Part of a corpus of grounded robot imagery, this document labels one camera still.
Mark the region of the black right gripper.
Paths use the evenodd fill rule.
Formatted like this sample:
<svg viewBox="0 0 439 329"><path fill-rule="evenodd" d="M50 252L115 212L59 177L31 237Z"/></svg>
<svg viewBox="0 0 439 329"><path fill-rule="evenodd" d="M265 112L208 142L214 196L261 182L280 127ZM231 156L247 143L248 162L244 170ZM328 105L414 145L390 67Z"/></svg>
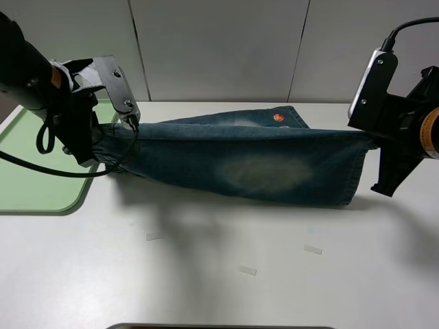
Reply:
<svg viewBox="0 0 439 329"><path fill-rule="evenodd" d="M381 150L379 176L371 190L391 197L424 159L438 159L438 67L423 69L408 96L388 93L376 112L354 114L360 116L348 125L372 134L365 148Z"/></svg>

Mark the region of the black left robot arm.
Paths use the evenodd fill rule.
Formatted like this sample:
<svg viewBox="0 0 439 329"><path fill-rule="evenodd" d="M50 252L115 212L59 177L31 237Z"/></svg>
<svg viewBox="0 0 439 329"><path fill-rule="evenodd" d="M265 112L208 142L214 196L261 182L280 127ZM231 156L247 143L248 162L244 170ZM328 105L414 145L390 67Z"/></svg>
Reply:
<svg viewBox="0 0 439 329"><path fill-rule="evenodd" d="M39 117L36 137L40 154L60 141L79 165L95 159L92 129L96 92L106 90L119 118L135 113L127 81L112 56L57 62L48 60L26 41L17 22L1 15L1 94Z"/></svg>

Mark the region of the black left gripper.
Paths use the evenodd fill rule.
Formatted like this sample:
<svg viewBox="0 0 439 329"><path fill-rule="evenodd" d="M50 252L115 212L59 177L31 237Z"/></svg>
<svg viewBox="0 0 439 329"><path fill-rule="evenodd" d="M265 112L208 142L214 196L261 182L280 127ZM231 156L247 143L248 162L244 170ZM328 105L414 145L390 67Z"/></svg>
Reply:
<svg viewBox="0 0 439 329"><path fill-rule="evenodd" d="M93 107L97 105L93 83L82 86L75 81L75 77L84 69L92 67L93 59L65 63L50 60L49 64L51 83L56 87L56 94L47 111L47 151L53 151L55 140L58 139L79 165L92 165L95 162L92 147L120 146L118 123L93 127L97 124L97 116L93 112Z"/></svg>

